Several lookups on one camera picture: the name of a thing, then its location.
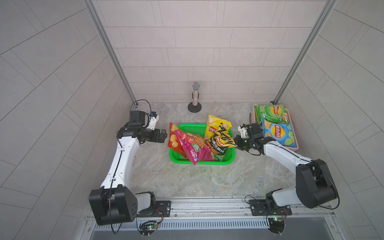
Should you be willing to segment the small red chips bag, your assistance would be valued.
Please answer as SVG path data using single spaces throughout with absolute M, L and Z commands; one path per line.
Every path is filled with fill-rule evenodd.
M 176 153 L 180 154 L 182 157 L 186 158 L 186 154 L 180 144 L 180 141 L 178 140 L 177 135 L 175 134 L 176 130 L 179 130 L 177 125 L 174 125 L 173 123 L 169 124 L 170 127 L 170 137 L 169 137 L 169 142 L 168 142 L 168 147 L 175 151 Z

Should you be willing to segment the light blue chips bag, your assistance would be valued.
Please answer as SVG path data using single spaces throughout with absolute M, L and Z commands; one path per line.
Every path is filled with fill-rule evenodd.
M 262 119 L 264 137 L 274 138 L 278 143 L 289 148 L 297 148 L 296 137 L 291 123 L 275 124 Z

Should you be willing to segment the green plastic basket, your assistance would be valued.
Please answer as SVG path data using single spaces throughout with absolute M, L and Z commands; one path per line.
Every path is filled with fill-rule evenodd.
M 180 124 L 178 125 L 178 128 L 184 132 L 198 134 L 203 137 L 205 134 L 206 124 Z M 189 165 L 192 164 L 190 160 L 184 158 L 181 154 L 175 152 L 172 149 L 170 149 L 169 156 L 174 163 L 189 164 Z M 230 148 L 227 151 L 227 154 L 225 155 L 222 161 L 199 161 L 197 164 L 198 165 L 228 165 L 234 161 L 235 157 L 236 157 L 235 148 Z

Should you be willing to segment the green cucumber chips bag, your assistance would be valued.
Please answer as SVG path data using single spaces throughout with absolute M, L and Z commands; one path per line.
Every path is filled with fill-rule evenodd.
M 257 105 L 255 114 L 259 125 L 263 119 L 275 124 L 290 123 L 285 105 Z

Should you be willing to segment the black chips bag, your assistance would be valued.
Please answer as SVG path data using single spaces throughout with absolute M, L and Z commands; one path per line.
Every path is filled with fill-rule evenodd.
M 213 158 L 216 161 L 222 161 L 227 154 L 229 148 L 235 148 L 237 145 L 230 135 L 228 129 L 223 125 L 219 125 L 216 132 L 208 140 Z

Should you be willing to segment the yellow chips bag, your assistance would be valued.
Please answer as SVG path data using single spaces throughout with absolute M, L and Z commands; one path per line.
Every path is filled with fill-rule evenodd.
M 229 130 L 232 127 L 232 123 L 227 120 L 209 115 L 206 124 L 205 139 L 209 140 L 216 133 L 220 126 L 224 127 L 226 130 Z

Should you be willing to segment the magenta tomato chips bag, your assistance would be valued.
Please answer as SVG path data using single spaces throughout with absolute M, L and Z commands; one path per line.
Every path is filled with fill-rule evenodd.
M 176 134 L 187 159 L 193 165 L 196 165 L 201 161 L 214 161 L 211 149 L 200 135 L 186 133 L 182 130 L 175 130 L 174 133 Z

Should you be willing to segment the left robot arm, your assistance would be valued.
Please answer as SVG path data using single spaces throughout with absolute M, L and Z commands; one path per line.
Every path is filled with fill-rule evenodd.
M 129 180 L 134 158 L 141 144 L 164 143 L 165 129 L 157 129 L 156 112 L 131 111 L 130 120 L 117 132 L 117 148 L 111 167 L 99 189 L 92 190 L 89 203 L 99 226 L 133 222 L 145 212 L 155 213 L 152 192 L 133 194 Z

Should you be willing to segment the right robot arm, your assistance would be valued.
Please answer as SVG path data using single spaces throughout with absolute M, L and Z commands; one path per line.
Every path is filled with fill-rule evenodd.
M 268 212 L 287 206 L 303 205 L 309 209 L 323 208 L 323 204 L 338 200 L 340 196 L 330 170 L 323 160 L 311 160 L 281 145 L 272 137 L 265 137 L 256 123 L 241 125 L 240 132 L 234 139 L 237 148 L 249 152 L 257 150 L 261 155 L 268 156 L 296 176 L 296 186 L 280 189 L 266 194 Z

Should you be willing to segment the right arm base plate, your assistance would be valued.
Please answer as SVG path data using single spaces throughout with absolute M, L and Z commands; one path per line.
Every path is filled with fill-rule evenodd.
M 273 207 L 272 210 L 268 209 L 266 200 L 249 200 L 252 216 L 291 216 L 292 210 L 288 206 L 286 207 Z

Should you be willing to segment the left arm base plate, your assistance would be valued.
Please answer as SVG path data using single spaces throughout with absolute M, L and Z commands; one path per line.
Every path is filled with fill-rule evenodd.
M 137 214 L 137 218 L 160 218 L 160 217 L 169 217 L 171 211 L 171 201 L 156 201 L 154 205 L 151 205 L 144 210 L 141 210 Z

